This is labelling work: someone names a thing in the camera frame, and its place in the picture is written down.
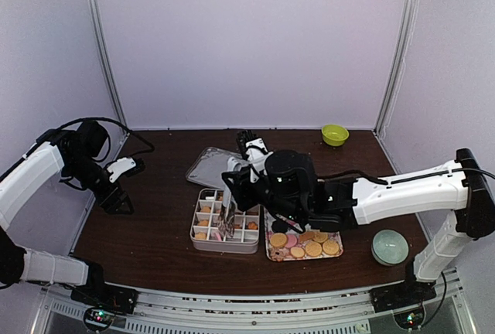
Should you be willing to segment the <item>silver serving tongs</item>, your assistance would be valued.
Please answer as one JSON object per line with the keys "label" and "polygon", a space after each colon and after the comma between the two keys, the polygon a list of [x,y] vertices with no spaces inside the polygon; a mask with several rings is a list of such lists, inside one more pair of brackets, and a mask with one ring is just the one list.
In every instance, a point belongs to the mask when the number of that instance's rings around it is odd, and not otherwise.
{"label": "silver serving tongs", "polygon": [[218,216],[218,231],[222,238],[232,238],[235,233],[234,218],[237,206],[235,196],[241,193],[243,165],[241,161],[233,156],[227,160],[227,171],[221,174],[224,181],[223,200],[220,205]]}

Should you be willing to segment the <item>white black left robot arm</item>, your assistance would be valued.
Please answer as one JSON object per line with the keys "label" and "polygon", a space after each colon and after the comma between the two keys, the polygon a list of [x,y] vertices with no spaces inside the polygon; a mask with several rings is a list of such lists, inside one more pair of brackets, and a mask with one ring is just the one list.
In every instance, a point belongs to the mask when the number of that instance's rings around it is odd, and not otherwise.
{"label": "white black left robot arm", "polygon": [[[101,152],[111,149],[107,123],[117,125],[146,148],[107,161]],[[133,214],[119,179],[142,172],[142,155],[154,149],[151,142],[111,118],[78,118],[41,134],[1,176],[1,287],[21,282],[61,285],[70,290],[74,301],[132,312],[137,291],[108,284],[98,263],[70,257],[46,237],[23,236],[19,242],[13,237],[21,235],[22,226],[45,230],[54,237],[66,235],[65,226],[75,229],[70,217],[80,212],[82,196],[71,199],[66,190],[55,194],[56,186],[62,184],[78,193],[90,192],[107,214]]]}

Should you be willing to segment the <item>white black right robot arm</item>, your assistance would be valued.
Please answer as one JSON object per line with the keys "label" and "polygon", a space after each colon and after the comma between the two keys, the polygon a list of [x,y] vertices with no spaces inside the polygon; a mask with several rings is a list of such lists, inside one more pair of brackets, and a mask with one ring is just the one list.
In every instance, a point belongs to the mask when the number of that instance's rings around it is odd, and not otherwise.
{"label": "white black right robot arm", "polygon": [[263,206],[278,229],[340,232],[377,220],[446,210],[444,224],[426,248],[408,263],[402,282],[372,289],[381,312],[436,296],[443,269],[471,241],[494,231],[494,198],[472,152],[431,169],[375,178],[358,170],[318,176],[312,159],[292,150],[258,152],[246,164],[230,158],[222,174],[224,200],[241,211]]}

